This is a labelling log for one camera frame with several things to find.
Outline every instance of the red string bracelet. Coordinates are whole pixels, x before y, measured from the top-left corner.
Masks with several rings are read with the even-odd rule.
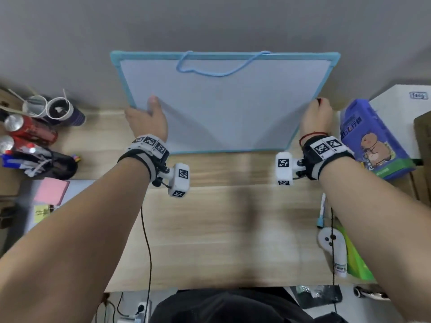
[[[304,135],[304,136],[302,136],[302,137],[301,137],[301,139],[299,140],[299,146],[301,146],[301,147],[302,147],[302,145],[301,145],[301,141],[302,141],[305,137],[308,137],[308,136],[311,136],[311,135],[326,135],[326,136],[329,136],[327,133],[324,133],[324,132],[322,132],[322,131],[315,131],[315,132],[313,132],[313,133],[308,133],[308,134],[306,134],[306,135]]]

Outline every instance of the gray wall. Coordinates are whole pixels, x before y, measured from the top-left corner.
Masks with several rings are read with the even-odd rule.
[[[109,52],[338,51],[338,104],[431,83],[431,0],[0,0],[0,83],[127,104]]]

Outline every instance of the blue string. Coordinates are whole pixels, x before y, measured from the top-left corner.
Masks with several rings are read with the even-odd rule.
[[[251,62],[253,62],[257,57],[260,57],[262,54],[270,54],[270,51],[261,51],[259,53],[256,53],[255,55],[253,55],[250,59],[248,59],[247,61],[245,61],[244,64],[240,65],[238,68],[232,70],[232,71],[228,71],[225,73],[217,73],[217,72],[205,72],[205,71],[200,71],[197,69],[181,69],[181,66],[183,64],[183,61],[185,60],[185,58],[189,55],[192,54],[193,51],[187,51],[185,52],[182,56],[181,59],[179,59],[178,64],[176,66],[176,69],[178,72],[181,72],[182,74],[188,74],[190,72],[194,72],[195,74],[198,75],[202,75],[202,76],[208,76],[208,77],[226,77],[226,76],[230,76],[236,72],[238,72],[239,70],[241,70],[242,68],[248,66],[249,64],[251,64]]]

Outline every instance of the person's right hand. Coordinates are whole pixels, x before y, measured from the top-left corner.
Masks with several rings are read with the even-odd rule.
[[[168,139],[168,121],[162,111],[159,99],[152,95],[148,99],[150,113],[128,107],[124,113],[135,137],[152,134],[163,141]]]
[[[331,132],[334,111],[332,110],[327,98],[320,99],[320,105],[317,99],[312,100],[308,105],[308,108],[305,111],[299,126],[300,137],[314,132],[322,132],[327,134]],[[305,137],[301,141],[301,145],[303,146],[305,142],[313,136],[316,135]]]

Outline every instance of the red can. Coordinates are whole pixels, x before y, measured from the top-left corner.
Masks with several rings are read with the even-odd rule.
[[[1,136],[0,137],[0,154],[5,151],[19,151],[21,147],[26,147],[29,144],[28,140],[19,137]]]
[[[26,115],[9,115],[4,120],[4,127],[12,137],[21,137],[42,145],[51,145],[58,138],[57,131]]]

